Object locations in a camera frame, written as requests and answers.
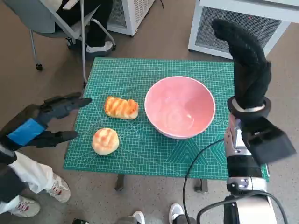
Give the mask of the left robot hand blue tape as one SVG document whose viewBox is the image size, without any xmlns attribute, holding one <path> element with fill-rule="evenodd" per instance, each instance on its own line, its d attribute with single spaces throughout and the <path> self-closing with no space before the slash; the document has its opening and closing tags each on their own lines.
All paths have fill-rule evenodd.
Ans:
<svg viewBox="0 0 299 224">
<path fill-rule="evenodd" d="M 21 147 L 54 147 L 77 137 L 76 131 L 51 133 L 47 131 L 52 119 L 63 119 L 74 110 L 89 103 L 91 98 L 82 98 L 80 92 L 56 96 L 41 105 L 30 104 L 13 117 L 0 131 L 0 144 L 16 151 Z"/>
</svg>

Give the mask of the right robot hand black knitted glove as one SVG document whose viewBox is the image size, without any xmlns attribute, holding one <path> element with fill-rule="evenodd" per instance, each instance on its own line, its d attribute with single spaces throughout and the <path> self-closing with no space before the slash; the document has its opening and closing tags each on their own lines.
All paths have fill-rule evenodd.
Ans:
<svg viewBox="0 0 299 224">
<path fill-rule="evenodd" d="M 244 110 L 263 105 L 271 81 L 271 63 L 259 40 L 248 30 L 223 19 L 211 24 L 214 35 L 226 41 L 234 61 L 234 98 Z"/>
</svg>

